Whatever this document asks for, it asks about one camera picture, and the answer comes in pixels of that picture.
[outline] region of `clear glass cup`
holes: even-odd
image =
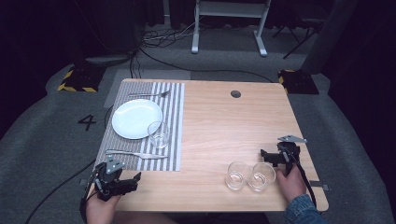
[[[169,133],[169,127],[164,122],[155,121],[148,126],[148,139],[156,148],[168,146]]]
[[[255,191],[263,191],[276,180],[276,173],[272,165],[259,162],[253,166],[248,185]]]
[[[245,186],[249,174],[249,167],[244,162],[234,161],[228,166],[225,182],[230,189],[239,190]]]

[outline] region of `gray floor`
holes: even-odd
[[[249,71],[277,82],[279,70],[301,67],[314,41],[283,60],[295,40],[287,31],[272,38],[276,30],[265,29],[263,38],[269,54],[263,58],[257,51],[252,28],[206,30],[198,54],[191,54],[191,36],[166,48],[144,51],[188,69]],[[141,70],[175,69],[141,52],[137,57]],[[48,96],[26,110],[0,142],[0,223],[25,222],[48,193],[96,157],[105,131],[107,95],[117,71],[128,69],[129,63],[107,68],[96,93],[57,91],[69,67],[54,74],[47,85]],[[191,79],[267,82],[243,72],[191,72]],[[330,208],[323,216],[330,223],[394,223],[383,182],[349,122],[327,95],[330,81],[323,75],[313,79],[319,95],[290,94],[289,99],[304,138],[309,141],[319,178],[331,188],[326,191]],[[89,114],[97,123],[85,132],[85,125],[78,121]],[[54,192],[30,223],[82,223],[78,204],[83,187],[78,181],[87,178],[90,170]],[[267,216],[272,223],[283,223],[282,213],[268,212]]]

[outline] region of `striped placemat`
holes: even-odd
[[[160,93],[167,90],[171,92],[166,97],[128,96],[132,92]],[[158,149],[149,142],[148,137],[137,140],[126,139],[114,131],[111,124],[114,112],[124,103],[134,99],[147,99],[160,106],[163,111],[163,121],[167,123],[170,129],[170,140],[167,147]],[[125,162],[124,169],[137,171],[180,171],[183,105],[184,83],[133,82],[123,80],[108,120],[105,135],[96,158],[96,164],[106,161],[105,150],[119,149],[168,155],[168,158],[160,160],[142,160],[139,157],[131,155],[113,155],[115,160]]]

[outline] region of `fork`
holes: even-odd
[[[129,93],[128,96],[160,96],[160,97],[165,97],[170,92],[171,92],[171,90],[167,90],[167,91],[160,92],[160,93]]]
[[[106,155],[109,154],[125,154],[125,155],[134,155],[142,158],[143,160],[156,160],[156,159],[163,159],[167,158],[168,156],[156,155],[156,154],[148,154],[148,153],[138,153],[138,152],[131,152],[131,151],[123,151],[123,150],[116,150],[116,149],[107,149],[105,151]]]

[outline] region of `denim sleeve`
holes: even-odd
[[[307,194],[300,195],[291,201],[286,209],[285,219],[288,224],[327,223]]]

